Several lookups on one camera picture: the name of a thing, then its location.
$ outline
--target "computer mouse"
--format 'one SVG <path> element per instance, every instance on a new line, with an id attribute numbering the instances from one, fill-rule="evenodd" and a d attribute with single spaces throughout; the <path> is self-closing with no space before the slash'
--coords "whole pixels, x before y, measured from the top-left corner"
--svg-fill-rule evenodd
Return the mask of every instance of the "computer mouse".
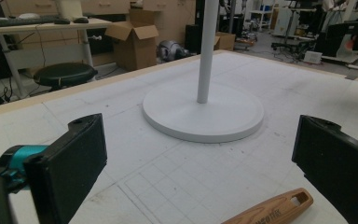
<path id="1" fill-rule="evenodd" d="M 69 23 L 71 23 L 71 22 L 66 18 L 59 18 L 54 21 L 54 24 L 59 24 L 59 25 L 67 25 Z"/>
<path id="2" fill-rule="evenodd" d="M 89 23 L 89 19 L 87 19 L 86 17 L 80 17 L 74 19 L 74 23 Z"/>
<path id="3" fill-rule="evenodd" d="M 36 13 L 24 13 L 19 16 L 20 19 L 39 19 L 40 16 Z"/>

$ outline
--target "computer keyboard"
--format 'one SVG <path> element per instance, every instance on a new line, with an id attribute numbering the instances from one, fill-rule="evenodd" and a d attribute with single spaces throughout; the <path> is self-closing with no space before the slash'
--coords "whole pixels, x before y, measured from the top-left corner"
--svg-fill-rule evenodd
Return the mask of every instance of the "computer keyboard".
<path id="1" fill-rule="evenodd" d="M 56 16 L 43 16 L 38 19 L 0 19 L 0 27 L 53 23 L 57 19 L 58 17 Z"/>

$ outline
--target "white table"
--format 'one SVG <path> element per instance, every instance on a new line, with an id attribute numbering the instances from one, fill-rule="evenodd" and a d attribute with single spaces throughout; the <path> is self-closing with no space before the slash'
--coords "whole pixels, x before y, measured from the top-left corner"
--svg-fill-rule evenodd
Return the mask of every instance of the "white table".
<path id="1" fill-rule="evenodd" d="M 50 144 L 69 121 L 103 113 L 108 163 L 72 223 L 221 223 L 300 187 L 314 204 L 293 223 L 346 223 L 291 157 L 301 114 L 336 122 L 358 139 L 358 81 L 219 51 L 212 82 L 258 97 L 266 112 L 260 130 L 199 144 L 153 129 L 142 115 L 145 95 L 158 85 L 197 82 L 199 66 L 192 57 L 0 105 L 0 156 L 15 145 Z M 11 199 L 19 223 L 37 222 L 29 192 Z"/>
<path id="2" fill-rule="evenodd" d="M 2 51 L 7 59 L 11 74 L 14 77 L 19 89 L 19 97 L 25 98 L 28 92 L 24 89 L 18 69 L 30 68 L 54 63 L 71 62 L 77 60 L 86 60 L 87 64 L 92 66 L 90 45 L 86 30 L 106 28 L 111 22 L 99 19 L 89 19 L 89 23 L 70 23 L 68 25 L 56 25 L 53 23 L 38 25 L 22 25 L 0 27 L 0 43 Z M 81 43 L 77 45 L 65 45 L 58 47 L 42 49 L 19 49 L 10 50 L 4 35 L 15 35 L 26 32 L 59 32 L 62 30 L 78 30 L 80 32 Z"/>

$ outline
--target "round white base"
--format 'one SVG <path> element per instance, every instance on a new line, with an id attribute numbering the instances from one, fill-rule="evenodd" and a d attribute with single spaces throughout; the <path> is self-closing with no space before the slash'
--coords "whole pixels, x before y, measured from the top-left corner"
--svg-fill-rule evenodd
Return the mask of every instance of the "round white base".
<path id="1" fill-rule="evenodd" d="M 211 83 L 208 103 L 199 104 L 197 89 L 197 83 L 153 89 L 144 99 L 146 120 L 162 133 L 201 143 L 238 140 L 261 126 L 264 109 L 251 93 Z"/>

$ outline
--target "stool seat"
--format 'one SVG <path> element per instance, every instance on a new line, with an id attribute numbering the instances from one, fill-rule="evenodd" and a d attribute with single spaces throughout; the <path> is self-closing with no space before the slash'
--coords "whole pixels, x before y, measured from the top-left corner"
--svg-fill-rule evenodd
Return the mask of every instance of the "stool seat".
<path id="1" fill-rule="evenodd" d="M 86 83 L 97 74 L 97 71 L 84 63 L 58 63 L 44 67 L 34 74 L 34 82 L 50 86 L 52 91 L 65 86 Z"/>

